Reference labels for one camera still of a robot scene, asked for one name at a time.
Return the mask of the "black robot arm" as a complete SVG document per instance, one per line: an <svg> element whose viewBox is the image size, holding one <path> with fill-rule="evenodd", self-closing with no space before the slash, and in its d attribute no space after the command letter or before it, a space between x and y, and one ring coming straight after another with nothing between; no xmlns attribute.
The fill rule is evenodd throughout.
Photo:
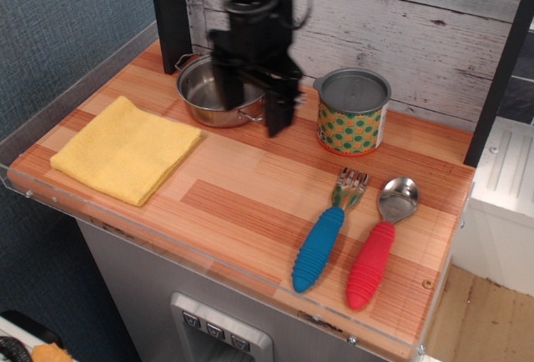
<svg viewBox="0 0 534 362"><path fill-rule="evenodd" d="M305 0L312 8L311 0ZM289 55L293 32L303 26L293 15L293 0L224 0L229 29L212 30L209 39L219 99L226 110L244 101L249 84L264 95L270 137L293 123L303 77Z"/></svg>

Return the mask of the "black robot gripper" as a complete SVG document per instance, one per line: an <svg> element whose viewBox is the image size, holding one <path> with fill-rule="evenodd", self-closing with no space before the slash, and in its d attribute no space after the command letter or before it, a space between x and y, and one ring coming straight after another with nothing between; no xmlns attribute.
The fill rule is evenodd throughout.
<svg viewBox="0 0 534 362"><path fill-rule="evenodd" d="M304 102L302 72L289 56L296 22L293 0L224 0L229 29L213 29L213 73L223 110L244 102L244 85L265 91L264 115L270 138L288 128Z"/></svg>

